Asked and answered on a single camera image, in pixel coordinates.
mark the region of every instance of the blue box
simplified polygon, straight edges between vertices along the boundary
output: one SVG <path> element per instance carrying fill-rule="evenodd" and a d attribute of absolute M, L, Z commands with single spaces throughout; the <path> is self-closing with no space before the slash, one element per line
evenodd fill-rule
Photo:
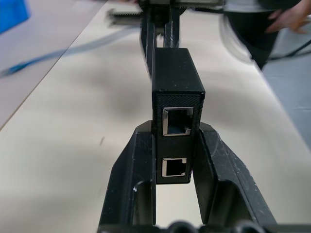
<path fill-rule="evenodd" d="M 0 0 L 0 33 L 29 19 L 25 0 Z"/>

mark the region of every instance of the table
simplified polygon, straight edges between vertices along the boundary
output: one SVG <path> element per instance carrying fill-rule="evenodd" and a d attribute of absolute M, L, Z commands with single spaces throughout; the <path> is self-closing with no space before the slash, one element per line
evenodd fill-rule
<path fill-rule="evenodd" d="M 79 36 L 105 1 L 25 2 L 31 17 L 0 34 L 0 128 Z M 59 52 L 47 60 L 8 77 L 1 76 L 5 69 L 55 51 Z"/>
<path fill-rule="evenodd" d="M 98 40 L 107 3 L 72 44 Z M 217 15 L 185 12 L 188 48 L 206 90 L 202 121 L 244 161 L 279 223 L 311 222 L 311 155 L 253 64 L 222 45 Z M 135 127 L 152 118 L 151 84 L 133 32 L 64 54 L 0 131 L 0 231 L 96 232 L 109 173 Z M 201 221 L 193 183 L 157 186 L 157 224 Z"/>

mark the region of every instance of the person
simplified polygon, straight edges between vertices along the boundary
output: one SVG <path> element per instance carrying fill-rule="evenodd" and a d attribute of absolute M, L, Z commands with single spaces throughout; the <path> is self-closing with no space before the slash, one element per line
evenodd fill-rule
<path fill-rule="evenodd" d="M 309 15 L 311 14 L 311 1 L 308 1 L 308 5 L 305 8 L 304 14 L 296 20 L 294 23 L 290 25 L 290 30 L 299 33 L 299 34 L 306 34 L 307 31 L 303 30 L 301 27 L 310 23 Z"/>
<path fill-rule="evenodd" d="M 306 9 L 310 8 L 309 1 L 301 0 L 285 11 L 271 11 L 263 8 L 258 0 L 227 0 L 224 14 L 238 39 L 262 70 L 273 50 L 278 32 L 301 19 Z"/>

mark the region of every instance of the black cable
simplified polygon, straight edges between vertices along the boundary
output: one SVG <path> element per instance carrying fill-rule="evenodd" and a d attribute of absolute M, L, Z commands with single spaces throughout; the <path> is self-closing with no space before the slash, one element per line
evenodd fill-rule
<path fill-rule="evenodd" d="M 303 44 L 299 48 L 295 49 L 294 51 L 291 51 L 291 52 L 289 52 L 289 53 L 287 53 L 285 55 L 270 57 L 268 59 L 268 61 L 276 61 L 276 60 L 281 60 L 281 59 L 285 59 L 285 58 L 293 58 L 293 57 L 299 57 L 299 56 L 304 56 L 304 55 L 311 54 L 311 50 L 310 51 L 306 51 L 306 52 L 302 52 L 302 53 L 298 53 L 299 51 L 302 51 L 305 47 L 307 47 L 310 44 L 311 44 L 311 40 L 309 40 L 307 43 Z"/>

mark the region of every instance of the cable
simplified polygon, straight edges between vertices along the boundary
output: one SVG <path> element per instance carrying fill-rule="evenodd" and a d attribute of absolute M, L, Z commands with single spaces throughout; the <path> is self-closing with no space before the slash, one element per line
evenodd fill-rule
<path fill-rule="evenodd" d="M 194 8 L 195 11 L 220 14 L 219 33 L 223 45 L 227 51 L 238 60 L 244 63 L 252 63 L 246 47 L 240 42 L 233 32 L 228 17 L 224 14 L 224 6 L 222 8 Z"/>
<path fill-rule="evenodd" d="M 84 52 L 87 50 L 95 49 L 99 46 L 109 44 L 109 43 L 114 42 L 120 38 L 123 38 L 123 37 L 125 37 L 125 36 L 127 36 L 133 32 L 136 32 L 136 31 L 138 31 L 138 29 L 139 29 L 139 27 L 136 27 L 136 26 L 128 27 L 128 28 L 125 28 L 123 30 L 112 33 L 108 36 L 105 36 L 103 38 L 100 38 L 98 40 L 86 43 L 84 45 L 76 46 L 74 48 L 69 48 L 66 50 L 58 50 L 58 51 L 51 52 L 51 53 L 43 55 L 43 56 L 36 57 L 36 58 L 31 59 L 29 61 L 19 63 L 17 65 L 14 65 L 10 68 L 3 70 L 2 72 L 0 72 L 0 77 L 12 75 L 14 73 L 17 73 L 17 72 L 23 70 L 24 68 L 26 68 L 30 65 L 33 65 L 33 64 L 36 64 L 39 62 L 43 62 L 43 61 L 46 61 L 46 60 L 49 60 L 52 58 L 58 58 L 58 57 L 62 56 L 65 52 L 66 52 L 66 55 L 71 55 L 71 54 L 76 54 L 76 53 Z"/>
<path fill-rule="evenodd" d="M 289 53 L 287 53 L 285 55 L 270 57 L 268 59 L 268 61 L 276 61 L 276 60 L 292 58 L 292 57 L 300 57 L 300 56 L 305 56 L 305 55 L 311 54 L 311 50 L 310 51 L 306 51 L 306 52 L 298 53 L 299 51 L 303 50 L 304 48 L 306 48 L 310 44 L 311 44 L 311 40 L 309 40 L 307 43 L 303 44 L 299 48 L 295 49 L 294 51 L 291 51 L 291 52 L 289 52 Z"/>

